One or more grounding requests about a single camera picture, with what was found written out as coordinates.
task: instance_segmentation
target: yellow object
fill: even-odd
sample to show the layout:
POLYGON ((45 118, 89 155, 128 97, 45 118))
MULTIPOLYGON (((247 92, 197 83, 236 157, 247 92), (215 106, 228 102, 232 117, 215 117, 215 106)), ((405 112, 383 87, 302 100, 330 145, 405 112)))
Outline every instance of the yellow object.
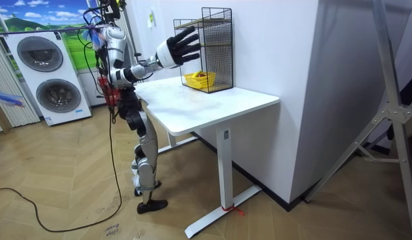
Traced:
POLYGON ((215 76, 216 76, 216 73, 214 72, 202 72, 202 71, 184 75, 188 86, 195 88, 195 89, 202 89, 202 88, 212 86, 213 82, 215 81, 215 76), (204 74, 205 76, 198 77, 200 73, 204 74))

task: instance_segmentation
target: table top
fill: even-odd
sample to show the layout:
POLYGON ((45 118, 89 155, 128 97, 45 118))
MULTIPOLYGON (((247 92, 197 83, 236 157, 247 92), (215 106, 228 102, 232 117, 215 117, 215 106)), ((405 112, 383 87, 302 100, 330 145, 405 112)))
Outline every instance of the table top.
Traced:
POLYGON ((276 104, 280 98, 234 87, 204 93, 182 85, 181 77, 140 83, 135 92, 174 136, 276 104))

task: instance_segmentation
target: green grass poster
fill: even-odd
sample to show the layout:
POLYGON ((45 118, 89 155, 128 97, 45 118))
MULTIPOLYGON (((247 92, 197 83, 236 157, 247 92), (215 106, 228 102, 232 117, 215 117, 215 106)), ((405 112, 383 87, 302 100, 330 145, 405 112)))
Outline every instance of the green grass poster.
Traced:
MULTIPOLYGON (((96 6, 95 1, 92 1, 92 6, 96 6)), ((8 30, 12 32, 79 27, 86 24, 83 19, 83 12, 86 9, 85 0, 0 0, 0 14, 3 16, 8 30)), ((68 31, 62 35, 76 68, 86 69, 83 45, 77 38, 77 32, 68 31)), ((89 66, 95 67, 94 51, 86 49, 86 55, 89 66)))

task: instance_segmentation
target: wooden floor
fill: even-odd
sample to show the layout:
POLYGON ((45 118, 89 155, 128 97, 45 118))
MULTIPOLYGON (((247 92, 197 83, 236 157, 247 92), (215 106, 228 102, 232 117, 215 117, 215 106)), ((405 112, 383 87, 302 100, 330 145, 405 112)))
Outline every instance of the wooden floor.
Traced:
MULTIPOLYGON (((39 206, 50 229, 98 221, 118 206, 111 168, 108 112, 55 127, 45 122, 0 135, 0 187, 14 187, 39 206)), ((167 138, 154 123, 159 145, 167 138)), ((184 228, 218 207, 217 157, 196 141, 159 156, 157 178, 163 185, 155 199, 169 200, 161 211, 138 215, 133 196, 135 133, 120 119, 113 142, 123 206, 102 224, 69 233, 48 233, 36 222, 32 205, 10 191, 0 192, 0 240, 12 239, 186 239, 184 228)), ((235 195, 252 185, 233 171, 235 195)), ((378 240, 411 239, 398 165, 354 159, 336 174, 308 205, 290 213, 264 193, 230 212, 194 239, 378 240)))

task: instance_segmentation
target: aluminum stand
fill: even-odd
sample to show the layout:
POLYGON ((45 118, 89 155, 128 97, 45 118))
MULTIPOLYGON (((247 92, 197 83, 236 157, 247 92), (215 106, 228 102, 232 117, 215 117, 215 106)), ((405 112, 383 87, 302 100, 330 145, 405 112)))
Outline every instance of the aluminum stand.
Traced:
POLYGON ((338 158, 337 162, 326 173, 326 175, 314 186, 314 188, 305 197, 306 202, 320 190, 320 188, 332 177, 332 175, 348 160, 355 150, 360 149, 369 157, 368 161, 377 162, 392 162, 400 164, 403 185, 405 188, 407 208, 412 227, 412 159, 409 156, 409 147, 407 144, 407 136, 405 123, 412 117, 412 104, 408 107, 402 106, 400 101, 399 85, 395 72, 393 48, 388 34, 387 20, 385 18, 385 6, 382 0, 373 0, 373 18, 378 34, 378 48, 383 67, 385 86, 389 102, 386 106, 372 119, 372 121, 364 128, 360 135, 348 147, 347 150, 338 158), (399 159, 376 159, 364 149, 361 144, 369 136, 369 134, 382 122, 384 119, 390 119, 393 122, 395 141, 397 144, 397 152, 399 159))
POLYGON ((182 141, 177 142, 177 140, 174 136, 172 136, 170 133, 167 133, 167 140, 169 142, 169 145, 166 146, 166 147, 160 148, 159 149, 159 154, 166 153, 167 151, 170 151, 170 150, 172 150, 176 147, 180 147, 184 144, 190 143, 192 141, 196 141, 197 138, 196 137, 190 137, 190 138, 187 138, 187 139, 184 139, 182 141))
POLYGON ((254 185, 236 197, 233 196, 233 167, 231 157, 231 129, 230 126, 218 124, 216 126, 218 172, 219 172, 219 192, 221 194, 221 206, 200 218, 185 229, 186 236, 190 239, 198 234, 202 229, 229 213, 232 206, 237 207, 250 197, 261 191, 261 188, 254 185))

